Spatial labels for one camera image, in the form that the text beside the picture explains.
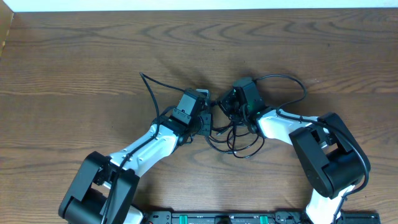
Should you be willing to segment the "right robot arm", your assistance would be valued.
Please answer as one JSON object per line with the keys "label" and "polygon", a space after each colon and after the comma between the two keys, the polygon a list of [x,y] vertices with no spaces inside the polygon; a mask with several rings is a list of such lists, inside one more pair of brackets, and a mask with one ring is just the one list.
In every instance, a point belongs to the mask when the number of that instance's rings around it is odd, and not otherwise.
{"label": "right robot arm", "polygon": [[233,126],[243,123],[263,139],[293,146],[313,187],[305,209],[310,222],[337,223],[348,196],[367,186],[370,161],[336,113],[300,116],[269,106],[251,77],[235,81],[216,104]]}

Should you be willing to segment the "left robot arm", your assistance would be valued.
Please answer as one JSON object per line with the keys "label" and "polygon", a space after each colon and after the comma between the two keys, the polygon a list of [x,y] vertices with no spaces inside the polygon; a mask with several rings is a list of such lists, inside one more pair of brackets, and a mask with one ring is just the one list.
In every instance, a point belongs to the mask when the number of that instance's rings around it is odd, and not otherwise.
{"label": "left robot arm", "polygon": [[132,205],[140,178],[158,161],[194,136],[211,133],[210,92],[188,88],[171,114],[159,115],[148,132],[128,147],[104,156],[89,154],[58,209],[68,223],[140,223],[144,214]]}

